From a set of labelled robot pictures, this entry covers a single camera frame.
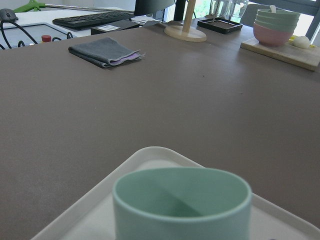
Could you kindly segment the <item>mint green cup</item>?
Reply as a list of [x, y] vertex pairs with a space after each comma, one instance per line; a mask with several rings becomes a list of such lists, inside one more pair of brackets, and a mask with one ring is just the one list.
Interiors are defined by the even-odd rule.
[[203, 167], [139, 170], [112, 188], [118, 240], [247, 240], [252, 190], [231, 172]]

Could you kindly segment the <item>cream rabbit tray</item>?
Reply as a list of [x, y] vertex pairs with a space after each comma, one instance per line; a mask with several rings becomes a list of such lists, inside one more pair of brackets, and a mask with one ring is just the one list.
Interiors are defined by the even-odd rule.
[[[37, 235], [35, 240], [113, 240], [115, 221], [112, 186], [121, 176], [139, 170], [199, 167], [174, 150], [142, 148], [120, 164]], [[311, 223], [254, 194], [251, 202], [250, 239], [318, 240], [320, 230]]]

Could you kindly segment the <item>folded grey cloth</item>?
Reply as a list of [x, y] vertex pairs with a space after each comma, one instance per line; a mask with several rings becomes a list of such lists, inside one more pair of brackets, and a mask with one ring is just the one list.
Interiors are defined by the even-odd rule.
[[115, 67], [143, 58], [140, 50], [131, 50], [111, 37], [75, 44], [70, 46], [68, 51], [100, 68]]

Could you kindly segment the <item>wooden mug tree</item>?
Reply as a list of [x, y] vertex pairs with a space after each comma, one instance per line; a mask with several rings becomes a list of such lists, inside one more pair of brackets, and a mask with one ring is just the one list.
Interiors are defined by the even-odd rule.
[[187, 42], [205, 42], [207, 36], [204, 32], [191, 27], [192, 16], [196, 1], [189, 0], [183, 25], [169, 25], [164, 29], [164, 33], [172, 38]]

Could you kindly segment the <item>black monitor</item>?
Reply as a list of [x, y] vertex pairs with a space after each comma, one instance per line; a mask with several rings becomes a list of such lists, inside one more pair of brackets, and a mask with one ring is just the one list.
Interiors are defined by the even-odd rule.
[[158, 11], [167, 9], [168, 7], [175, 5], [174, 21], [182, 21], [185, 12], [187, 0], [136, 0], [134, 6], [134, 16], [143, 16], [153, 14]]

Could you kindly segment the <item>wine glass rack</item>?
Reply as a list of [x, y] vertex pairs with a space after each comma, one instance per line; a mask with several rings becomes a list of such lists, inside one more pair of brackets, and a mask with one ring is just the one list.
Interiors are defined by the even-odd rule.
[[209, 14], [197, 25], [220, 34], [241, 30], [240, 21], [248, 5], [248, 0], [211, 0]]

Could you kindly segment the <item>black keyboard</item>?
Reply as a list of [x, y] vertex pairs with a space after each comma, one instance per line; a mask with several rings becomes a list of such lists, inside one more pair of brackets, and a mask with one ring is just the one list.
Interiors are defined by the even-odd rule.
[[52, 21], [52, 23], [64, 28], [82, 30], [121, 20], [128, 20], [134, 17], [135, 15], [131, 12], [116, 10], [87, 15], [56, 18]]

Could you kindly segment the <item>stacked mint bowls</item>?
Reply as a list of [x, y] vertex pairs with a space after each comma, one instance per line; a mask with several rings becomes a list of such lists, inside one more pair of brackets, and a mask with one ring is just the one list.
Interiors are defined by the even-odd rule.
[[258, 9], [253, 23], [253, 35], [262, 45], [279, 47], [293, 35], [300, 13], [277, 9]]

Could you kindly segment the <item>white ceramic spoon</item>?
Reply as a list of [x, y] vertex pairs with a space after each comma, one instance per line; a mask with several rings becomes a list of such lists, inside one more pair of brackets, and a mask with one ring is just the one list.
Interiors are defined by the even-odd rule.
[[276, 8], [275, 5], [271, 4], [271, 5], [269, 6], [269, 8], [270, 8], [270, 12], [271, 12], [271, 13], [276, 13], [276, 12], [277, 12], [277, 8]]

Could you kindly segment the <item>wooden cutting board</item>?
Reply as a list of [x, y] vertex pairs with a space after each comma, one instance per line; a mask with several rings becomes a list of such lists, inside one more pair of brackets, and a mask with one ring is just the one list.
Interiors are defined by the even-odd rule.
[[320, 48], [318, 46], [309, 46], [303, 49], [287, 42], [282, 46], [273, 47], [262, 45], [257, 39], [251, 38], [243, 41], [240, 47], [313, 72], [320, 64]]

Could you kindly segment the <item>black computer mouse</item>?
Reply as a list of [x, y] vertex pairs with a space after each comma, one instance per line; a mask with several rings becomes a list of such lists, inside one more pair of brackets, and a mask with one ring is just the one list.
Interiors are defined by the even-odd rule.
[[19, 18], [17, 17], [16, 13], [9, 8], [2, 8], [0, 9], [0, 20], [1, 21], [11, 21], [15, 22]]

